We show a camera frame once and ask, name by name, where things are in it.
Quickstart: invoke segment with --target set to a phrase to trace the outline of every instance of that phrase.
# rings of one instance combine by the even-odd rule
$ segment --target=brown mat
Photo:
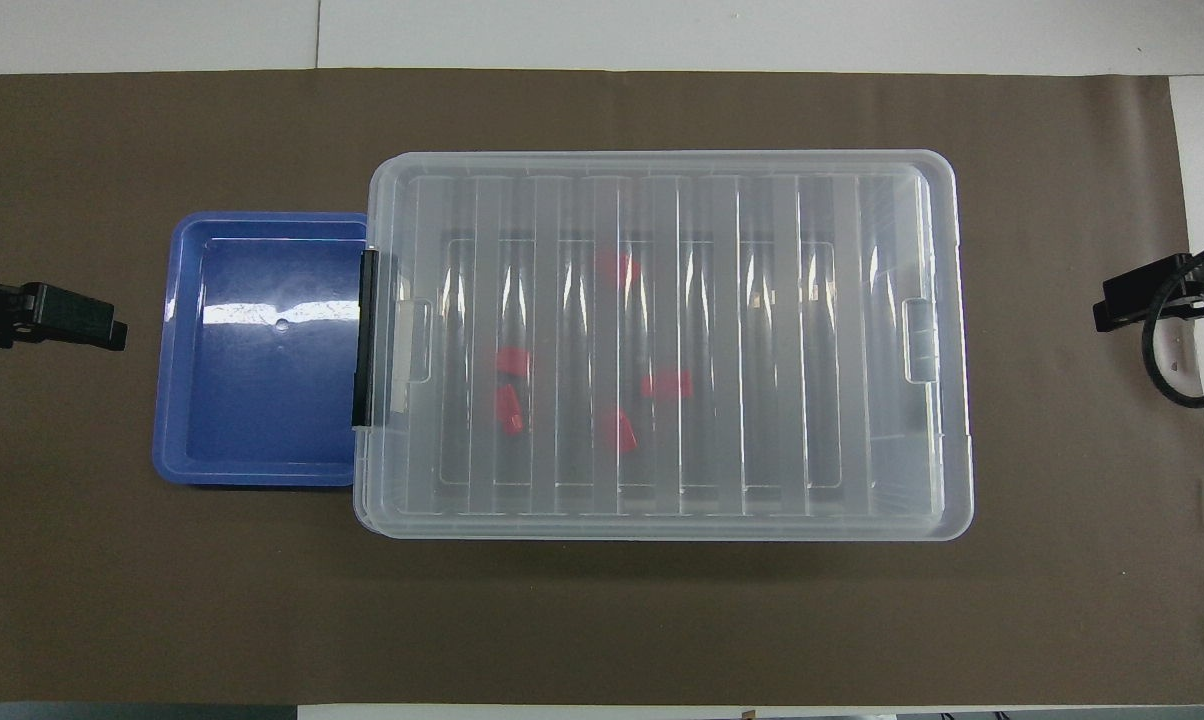
[[[942,544],[396,542],[149,462],[169,235],[365,209],[402,151],[929,147],[957,169],[976,520]],[[1100,279],[1187,246],[1165,78],[0,77],[0,281],[131,344],[0,352],[0,701],[1204,702],[1204,415]]]

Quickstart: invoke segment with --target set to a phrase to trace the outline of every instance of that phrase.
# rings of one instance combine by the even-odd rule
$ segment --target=white table
[[[1204,249],[1204,0],[0,2],[0,73],[265,67],[1168,73],[1191,244]],[[1197,347],[1204,382],[1204,323]],[[721,718],[739,709],[576,708],[569,714]],[[908,712],[878,712],[895,710]],[[849,712],[784,708],[781,714]],[[396,718],[563,714],[555,708],[393,708]],[[386,708],[301,708],[301,718],[372,716],[386,716]]]

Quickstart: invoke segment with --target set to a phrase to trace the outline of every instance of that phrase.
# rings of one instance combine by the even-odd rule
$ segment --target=clear plastic lid
[[[374,173],[368,247],[368,529],[885,541],[970,521],[934,152],[412,152]]]

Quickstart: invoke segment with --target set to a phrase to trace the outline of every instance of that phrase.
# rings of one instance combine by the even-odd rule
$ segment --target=red plastic piece
[[[616,258],[615,252],[600,250],[596,264],[598,277],[615,284],[616,290],[620,291],[626,290],[628,283],[638,282],[638,273],[642,272],[642,264],[627,252],[620,252],[619,258]]]
[[[502,384],[496,391],[496,419],[500,420],[506,436],[515,436],[526,427],[521,415],[521,401],[518,400],[518,391],[510,384]]]
[[[633,452],[638,448],[638,436],[633,433],[633,424],[628,423],[628,415],[615,407],[602,415],[601,432],[607,438],[608,445],[616,452]]]
[[[642,378],[642,397],[656,400],[678,400],[692,396],[694,386],[687,370],[660,370]]]
[[[530,352],[520,347],[501,347],[496,350],[496,370],[519,378],[530,377]]]

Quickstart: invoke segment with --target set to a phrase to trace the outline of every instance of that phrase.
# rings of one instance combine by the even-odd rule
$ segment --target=blue container
[[[172,483],[349,486],[366,216],[197,213],[171,238],[153,464]]]

